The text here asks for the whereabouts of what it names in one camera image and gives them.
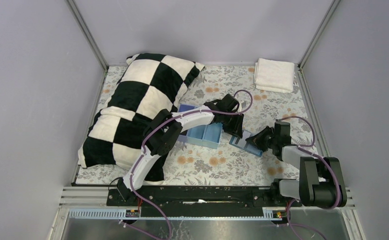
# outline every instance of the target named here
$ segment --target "checkered pillowcase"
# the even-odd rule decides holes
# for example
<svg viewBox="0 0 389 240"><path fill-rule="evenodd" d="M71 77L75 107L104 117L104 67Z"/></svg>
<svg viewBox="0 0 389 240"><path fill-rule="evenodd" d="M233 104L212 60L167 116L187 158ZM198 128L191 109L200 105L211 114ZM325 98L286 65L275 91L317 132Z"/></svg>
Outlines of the checkered pillowcase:
<svg viewBox="0 0 389 240"><path fill-rule="evenodd" d="M127 63L107 107L96 114L78 150L83 168L116 164L130 169L140 155L145 128L160 110L177 111L179 100L204 68L198 62L152 53L130 56Z"/></svg>

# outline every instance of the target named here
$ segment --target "gray wall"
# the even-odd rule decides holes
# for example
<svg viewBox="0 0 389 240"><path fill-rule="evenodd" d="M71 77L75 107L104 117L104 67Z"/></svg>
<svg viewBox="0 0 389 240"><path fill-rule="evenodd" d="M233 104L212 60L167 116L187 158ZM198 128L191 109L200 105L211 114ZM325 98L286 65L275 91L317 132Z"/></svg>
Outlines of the gray wall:
<svg viewBox="0 0 389 240"><path fill-rule="evenodd" d="M367 239L389 239L389 2L342 1L304 72Z"/></svg>
<svg viewBox="0 0 389 240"><path fill-rule="evenodd" d="M205 64L298 63L332 0L76 0L110 65L156 52Z"/></svg>
<svg viewBox="0 0 389 240"><path fill-rule="evenodd" d="M64 0L0 0L0 240L46 238L102 72Z"/></svg>

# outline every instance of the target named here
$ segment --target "bed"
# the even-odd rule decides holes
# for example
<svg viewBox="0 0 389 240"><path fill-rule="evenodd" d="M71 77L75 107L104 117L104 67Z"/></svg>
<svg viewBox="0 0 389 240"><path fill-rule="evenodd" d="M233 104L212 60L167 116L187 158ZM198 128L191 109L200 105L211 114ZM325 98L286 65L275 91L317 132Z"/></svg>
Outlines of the bed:
<svg viewBox="0 0 389 240"><path fill-rule="evenodd" d="M109 67L97 111L106 106L125 66ZM274 126L274 120L287 116L307 118L298 79L294 80L292 93L278 93L255 89L252 66L206 66L180 100L181 104L201 106L203 103L221 99L245 89L253 95L253 105L245 113L243 128L252 133L266 126ZM249 96L240 93L236 97L242 107L249 104ZM306 144L312 140L312 132L301 120L291 118L292 142ZM164 185L212 185L212 186L268 186L275 178L297 179L299 171L279 161L270 151L262 157L255 156L229 144L231 136L222 133L218 149L177 142L169 153L163 167ZM309 150L317 152L316 147ZM113 179L127 173L117 165L80 167L77 185L108 185Z"/></svg>

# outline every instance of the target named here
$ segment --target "folded towel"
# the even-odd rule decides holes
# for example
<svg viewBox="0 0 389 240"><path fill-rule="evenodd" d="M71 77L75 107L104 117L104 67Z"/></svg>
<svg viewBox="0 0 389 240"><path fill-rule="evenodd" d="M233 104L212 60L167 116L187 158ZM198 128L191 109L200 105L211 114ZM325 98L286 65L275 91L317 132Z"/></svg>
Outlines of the folded towel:
<svg viewBox="0 0 389 240"><path fill-rule="evenodd" d="M256 88L278 93L293 92L295 64L260 58L255 63L254 81Z"/></svg>

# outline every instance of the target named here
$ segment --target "blue box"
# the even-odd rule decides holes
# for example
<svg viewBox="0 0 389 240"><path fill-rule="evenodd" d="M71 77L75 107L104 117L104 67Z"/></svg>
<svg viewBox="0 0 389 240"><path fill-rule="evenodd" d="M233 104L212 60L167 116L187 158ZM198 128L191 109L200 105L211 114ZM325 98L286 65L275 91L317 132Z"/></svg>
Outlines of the blue box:
<svg viewBox="0 0 389 240"><path fill-rule="evenodd" d="M185 112L197 108L196 106L180 104L178 112ZM178 141L199 146L217 149L220 144L223 124L213 123L190 128L178 136Z"/></svg>
<svg viewBox="0 0 389 240"><path fill-rule="evenodd" d="M241 150L245 150L248 153L251 153L253 155L256 155L258 157L262 157L262 151L256 148L254 145L249 144L246 142L246 139L253 136L255 134L251 133L250 131L243 130L242 138L238 138L235 136L232 136L230 139L230 144L235 146L236 148L239 148Z"/></svg>

